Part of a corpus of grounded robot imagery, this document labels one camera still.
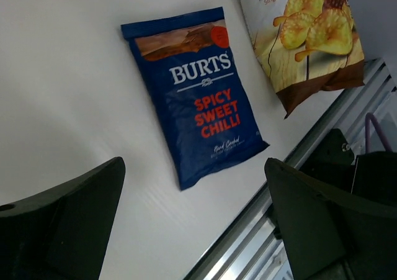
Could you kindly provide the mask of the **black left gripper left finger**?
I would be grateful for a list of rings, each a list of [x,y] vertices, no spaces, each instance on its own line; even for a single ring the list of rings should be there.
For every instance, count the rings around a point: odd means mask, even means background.
[[[1,279],[98,279],[125,179],[115,157],[1,206]]]

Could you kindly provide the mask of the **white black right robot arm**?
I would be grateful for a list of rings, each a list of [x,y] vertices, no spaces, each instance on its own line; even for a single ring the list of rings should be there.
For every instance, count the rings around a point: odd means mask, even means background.
[[[354,155],[339,129],[332,129],[303,163],[300,171],[353,195],[396,203],[396,153]]]

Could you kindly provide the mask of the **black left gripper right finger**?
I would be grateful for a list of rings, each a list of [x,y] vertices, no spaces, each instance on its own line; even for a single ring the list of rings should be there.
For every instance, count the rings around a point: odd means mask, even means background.
[[[396,279],[396,208],[283,161],[264,166],[294,279]]]

